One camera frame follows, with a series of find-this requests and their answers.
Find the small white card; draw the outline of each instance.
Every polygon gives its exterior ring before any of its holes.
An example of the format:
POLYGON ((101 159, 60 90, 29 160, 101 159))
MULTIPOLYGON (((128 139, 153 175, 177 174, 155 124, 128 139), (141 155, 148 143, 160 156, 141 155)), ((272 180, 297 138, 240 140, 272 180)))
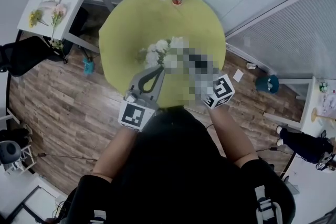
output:
POLYGON ((239 69, 237 69, 235 75, 233 76, 233 79, 237 82, 239 82, 241 80, 241 78, 243 77, 243 72, 240 71, 239 69))

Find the yellow tablecloth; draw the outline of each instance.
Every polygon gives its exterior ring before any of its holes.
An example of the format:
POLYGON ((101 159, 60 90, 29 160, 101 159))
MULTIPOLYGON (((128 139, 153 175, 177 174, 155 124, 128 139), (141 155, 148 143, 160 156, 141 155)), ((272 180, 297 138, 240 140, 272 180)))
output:
MULTIPOLYGON (((189 47, 208 54, 222 68, 225 59, 225 36, 221 23, 202 0, 123 0, 99 30, 99 48, 107 81, 125 94, 133 76, 144 69, 135 57, 160 39, 184 37, 189 47)), ((188 103, 187 76, 166 74, 157 103, 170 107, 188 103)))

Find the white table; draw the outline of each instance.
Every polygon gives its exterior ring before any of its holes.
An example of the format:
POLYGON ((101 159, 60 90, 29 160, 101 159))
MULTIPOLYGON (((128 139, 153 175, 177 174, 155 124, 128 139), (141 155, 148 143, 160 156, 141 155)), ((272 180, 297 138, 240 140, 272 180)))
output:
POLYGON ((264 113, 264 117, 280 123, 288 124, 288 126, 306 134, 310 134, 315 137, 319 136, 324 130, 326 120, 317 118, 315 121, 312 121, 311 113, 314 108, 320 108, 323 102, 323 93, 321 93, 319 89, 321 81, 329 83, 332 80, 321 80, 316 79, 315 77, 312 77, 311 79, 279 79, 280 84, 308 84, 308 93, 301 120, 300 122, 296 122, 269 113, 264 113))
MULTIPOLYGON (((49 26, 46 26, 42 23, 37 23, 36 26, 33 26, 32 28, 29 27, 29 14, 33 10, 36 10, 42 0, 29 0, 28 4, 25 8, 25 10, 22 13, 21 19, 19 21, 19 24, 17 26, 18 29, 36 33, 39 35, 51 37, 53 34, 53 27, 51 26, 51 9, 44 10, 42 20, 48 24, 49 26)), ((113 5, 111 0, 103 0, 106 4, 106 7, 112 11, 113 5)), ((75 35, 69 33, 69 29, 72 25, 72 22, 83 3, 83 0, 61 0, 61 3, 64 4, 67 8, 67 13, 61 23, 56 27, 54 32, 54 39, 62 40, 66 39, 70 42, 73 42, 74 44, 80 45, 86 49, 92 50, 94 52, 99 53, 99 48, 82 40, 79 37, 76 37, 75 35)))

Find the floor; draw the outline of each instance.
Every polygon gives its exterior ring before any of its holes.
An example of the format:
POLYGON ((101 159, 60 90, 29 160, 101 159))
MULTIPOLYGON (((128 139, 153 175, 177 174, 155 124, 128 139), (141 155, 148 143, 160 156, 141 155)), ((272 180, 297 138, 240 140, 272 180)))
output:
MULTIPOLYGON (((92 27, 92 32, 84 38, 98 44, 97 29, 109 12, 104 7, 86 5, 85 8, 90 13, 87 26, 92 27)), ((35 154, 99 158, 116 134, 122 95, 106 82, 99 55, 93 56, 95 70, 91 75, 83 74, 83 55, 74 46, 67 65, 46 60, 24 76, 12 78, 9 107, 33 129, 35 154)), ((246 69, 245 60, 227 51, 223 71, 232 78, 237 68, 244 75, 239 83, 232 80, 236 93, 229 102, 229 111, 255 149, 275 146, 277 124, 264 118, 262 113, 266 111, 299 121, 303 104, 285 86, 274 95, 257 92, 255 80, 265 73, 260 69, 246 69)), ((189 111, 205 126, 211 124, 204 106, 192 107, 189 111)), ((210 127, 208 130, 224 154, 214 129, 210 127)), ((287 154, 265 150, 259 152, 259 156, 274 164, 276 172, 281 172, 292 153, 286 146, 281 146, 281 150, 287 154)), ((47 156, 37 160, 34 170, 68 194, 93 166, 92 161, 47 156)))

